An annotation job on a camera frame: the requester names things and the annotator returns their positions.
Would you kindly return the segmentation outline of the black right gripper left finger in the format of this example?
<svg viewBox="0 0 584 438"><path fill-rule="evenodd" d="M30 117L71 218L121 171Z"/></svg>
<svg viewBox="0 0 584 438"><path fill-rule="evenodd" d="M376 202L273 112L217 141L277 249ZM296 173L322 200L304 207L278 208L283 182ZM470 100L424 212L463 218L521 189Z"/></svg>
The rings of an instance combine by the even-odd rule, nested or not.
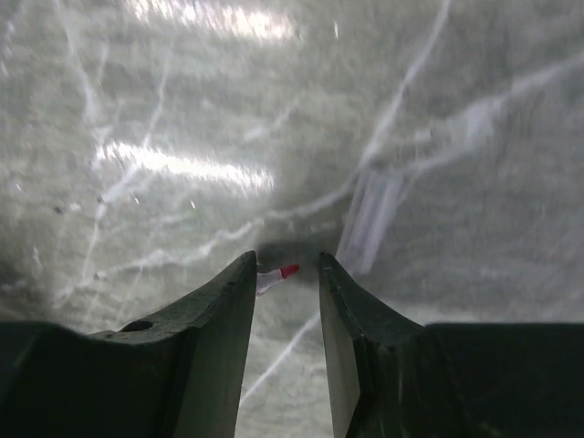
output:
<svg viewBox="0 0 584 438"><path fill-rule="evenodd" d="M246 252L118 331L1 326L4 437L231 437L256 300Z"/></svg>

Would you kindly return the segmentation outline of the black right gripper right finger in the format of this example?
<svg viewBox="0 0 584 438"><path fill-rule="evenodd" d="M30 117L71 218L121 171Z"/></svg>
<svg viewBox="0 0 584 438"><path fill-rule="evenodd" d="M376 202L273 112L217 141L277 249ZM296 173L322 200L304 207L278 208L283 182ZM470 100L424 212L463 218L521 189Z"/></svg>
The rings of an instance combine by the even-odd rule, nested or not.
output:
<svg viewBox="0 0 584 438"><path fill-rule="evenodd" d="M338 437L580 437L579 323L419 325L318 261Z"/></svg>

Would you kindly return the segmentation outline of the white pen red tip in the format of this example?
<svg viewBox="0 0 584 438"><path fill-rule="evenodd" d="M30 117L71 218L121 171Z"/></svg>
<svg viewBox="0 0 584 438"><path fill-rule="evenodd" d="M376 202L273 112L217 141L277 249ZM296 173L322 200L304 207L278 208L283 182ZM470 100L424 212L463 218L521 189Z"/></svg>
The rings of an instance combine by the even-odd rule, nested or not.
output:
<svg viewBox="0 0 584 438"><path fill-rule="evenodd" d="M255 296L263 296L268 289L294 276L299 269L299 265L289 265L269 272L258 273L256 276Z"/></svg>

